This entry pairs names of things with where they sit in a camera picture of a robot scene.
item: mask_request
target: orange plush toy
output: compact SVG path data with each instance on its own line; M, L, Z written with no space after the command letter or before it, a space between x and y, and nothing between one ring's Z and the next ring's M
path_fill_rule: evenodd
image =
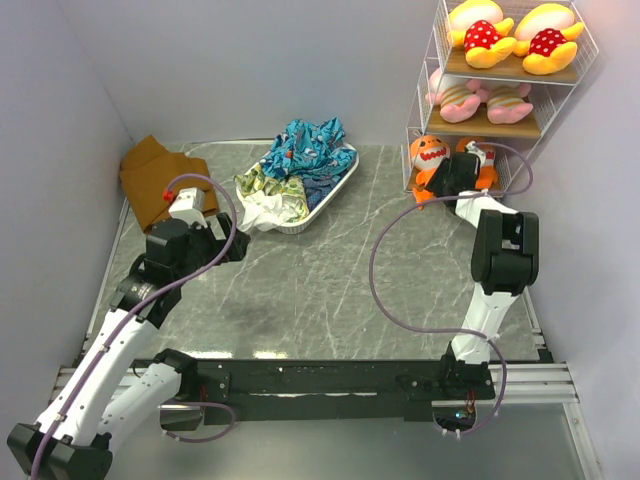
M425 135L411 144L409 154L414 160L414 167L420 170L416 175L418 188L413 189L413 196L416 202L424 202L433 197L433 193L425 190L433 174L445 158L451 155L449 145L433 135Z
M461 138L456 145L456 152L466 152L466 146L469 142L482 143L485 139L482 137L464 137ZM476 180L476 188L484 190L485 188L491 188L494 183L498 182L498 172L494 167L494 161L496 159L496 149L490 145L483 145L480 147L482 151L487 155L484 165L480 168L480 174L478 180Z

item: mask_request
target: plush toy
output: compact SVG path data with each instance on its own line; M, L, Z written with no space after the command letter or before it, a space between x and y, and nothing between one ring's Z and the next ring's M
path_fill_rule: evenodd
M469 142L482 143L484 141L485 139L482 137L461 138L458 142L458 145L456 145L456 152L466 152L466 146L469 144ZM484 162L484 165L480 167L478 180L476 180L476 188L484 190L485 188L491 188L491 186L498 181L498 172L496 172L496 169L493 165L496 159L496 150L490 145L482 145L479 148L484 151L487 158Z
M533 110L533 105L523 100L530 90L528 83L485 81L476 93L487 104L487 118L491 123L512 124Z
M445 122L458 123L470 118L482 103L474 92L480 88L480 80L442 75L440 68L429 77L431 103L440 105L440 116Z
M573 12L564 5L544 3L531 10L520 22L514 53L525 57L522 67L534 75L548 75L567 67L576 57L573 42L584 30L574 23Z
M474 68L491 68L515 48L515 38L507 37L513 19L503 19L491 0L467 0L451 11L449 22L453 46L464 46L465 59Z
M414 166L420 170L416 175L416 184L422 188L414 188L413 196L416 201L423 202L431 197L433 193L424 190L433 174L436 173L440 163L451 155L449 145L433 135L424 135L415 140L409 148L409 154L415 159Z

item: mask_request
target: gray marble surface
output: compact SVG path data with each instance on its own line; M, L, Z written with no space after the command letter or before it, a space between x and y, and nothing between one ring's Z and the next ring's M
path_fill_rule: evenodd
M206 159L211 176L234 199L233 175L246 171L268 148L168 147ZM439 358L451 336L405 331L387 320L371 297L372 244L413 198L402 191L399 147L356 148L358 170L307 230L299 235L252 232L243 262L215 267L183 287L182 301L139 358L152 358L166 347L201 358ZM378 289L389 309L414 325L461 326L473 287L474 235L473 227L441 205L405 217L385 237L376 260ZM94 336L115 286L143 249L144 235L129 212ZM538 358L521 299L507 314L498 346L509 360Z

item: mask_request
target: black metal frame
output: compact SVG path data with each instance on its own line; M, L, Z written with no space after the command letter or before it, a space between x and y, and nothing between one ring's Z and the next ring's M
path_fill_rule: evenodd
M241 421L404 418L432 421L431 402L495 398L487 364L469 370L449 349L441 360L200 360L209 401ZM228 423L207 409L205 424Z

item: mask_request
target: folded brown fabric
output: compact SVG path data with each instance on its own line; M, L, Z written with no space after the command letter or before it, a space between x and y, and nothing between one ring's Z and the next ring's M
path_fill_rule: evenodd
M149 233L154 223L169 218L169 204L162 198L162 192L171 180L184 173L199 173L208 177L209 169L201 158L170 153L152 136L134 146L122 160L122 188L143 232ZM197 187L205 193L205 217L218 212L213 187L203 180L181 180L173 187L173 191L178 193L190 187Z

